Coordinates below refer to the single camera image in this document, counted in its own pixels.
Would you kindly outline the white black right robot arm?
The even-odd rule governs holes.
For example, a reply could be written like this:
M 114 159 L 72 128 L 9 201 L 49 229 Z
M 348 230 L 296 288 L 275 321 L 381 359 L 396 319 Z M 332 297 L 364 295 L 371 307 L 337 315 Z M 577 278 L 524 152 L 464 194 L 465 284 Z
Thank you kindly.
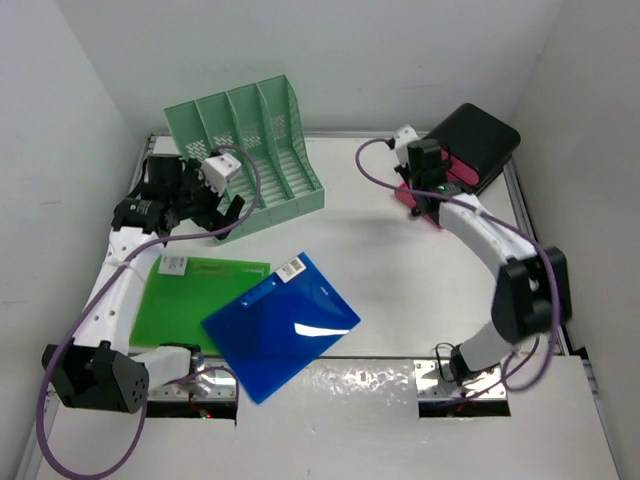
M 412 191 L 416 214 L 456 235 L 495 278 L 490 320 L 451 351 L 448 368 L 457 385 L 572 317 L 568 264 L 560 249 L 539 251 L 519 230 L 494 222 L 468 185 L 447 177 L 451 161 L 436 140 L 395 137 L 389 144 L 399 159 L 395 171 Z

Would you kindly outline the black pink drawer box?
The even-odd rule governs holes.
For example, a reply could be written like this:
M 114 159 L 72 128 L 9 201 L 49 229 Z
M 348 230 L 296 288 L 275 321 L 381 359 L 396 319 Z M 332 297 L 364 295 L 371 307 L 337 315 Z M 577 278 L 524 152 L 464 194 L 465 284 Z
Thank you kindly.
M 520 134 L 511 126 L 481 108 L 464 103 L 420 140 L 436 140 L 449 153 L 452 167 L 448 177 L 457 178 L 470 187 L 467 195 L 481 193 L 502 172 L 521 143 Z M 395 196 L 414 217 L 439 224 L 438 199 L 416 196 L 405 189 L 404 181 Z

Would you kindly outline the blue plastic folder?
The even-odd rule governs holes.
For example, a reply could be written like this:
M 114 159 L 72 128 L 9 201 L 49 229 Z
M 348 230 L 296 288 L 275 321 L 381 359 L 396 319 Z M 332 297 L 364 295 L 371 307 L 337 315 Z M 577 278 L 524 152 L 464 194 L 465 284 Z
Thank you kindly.
M 304 252 L 201 321 L 256 404 L 359 323 L 358 314 Z

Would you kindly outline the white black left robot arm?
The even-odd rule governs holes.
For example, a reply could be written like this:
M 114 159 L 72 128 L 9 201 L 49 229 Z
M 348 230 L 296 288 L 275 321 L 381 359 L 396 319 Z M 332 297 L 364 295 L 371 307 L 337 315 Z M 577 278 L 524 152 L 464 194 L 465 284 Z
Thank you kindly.
M 109 245 L 81 325 L 65 346 L 50 344 L 42 364 L 67 408 L 137 412 L 148 393 L 191 374 L 199 347 L 163 343 L 130 356 L 130 336 L 152 267 L 172 230 L 190 220 L 223 239 L 245 201 L 235 196 L 218 209 L 241 164 L 228 153 L 204 160 L 152 155 L 140 179 L 116 206 Z

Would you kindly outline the green plastic folder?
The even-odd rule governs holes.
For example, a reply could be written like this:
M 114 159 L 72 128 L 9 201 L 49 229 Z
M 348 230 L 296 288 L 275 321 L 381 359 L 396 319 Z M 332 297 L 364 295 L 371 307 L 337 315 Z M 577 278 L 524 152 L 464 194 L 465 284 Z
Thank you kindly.
M 140 352 L 169 343 L 219 353 L 201 322 L 257 285 L 271 271 L 263 262 L 162 255 L 147 278 L 129 343 Z

